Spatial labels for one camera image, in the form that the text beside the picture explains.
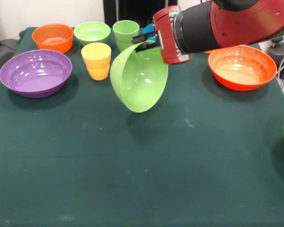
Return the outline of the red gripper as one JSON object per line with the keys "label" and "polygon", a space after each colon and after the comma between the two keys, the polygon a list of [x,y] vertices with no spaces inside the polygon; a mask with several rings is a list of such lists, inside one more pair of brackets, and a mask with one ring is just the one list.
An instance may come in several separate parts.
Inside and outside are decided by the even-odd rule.
{"label": "red gripper", "polygon": [[177,44],[174,25],[177,16],[181,13],[180,6],[168,6],[153,15],[155,30],[159,42],[156,41],[156,33],[149,32],[132,38],[132,44],[140,44],[135,48],[136,52],[161,47],[161,56],[165,64],[176,65],[188,62],[192,54],[184,53]]}

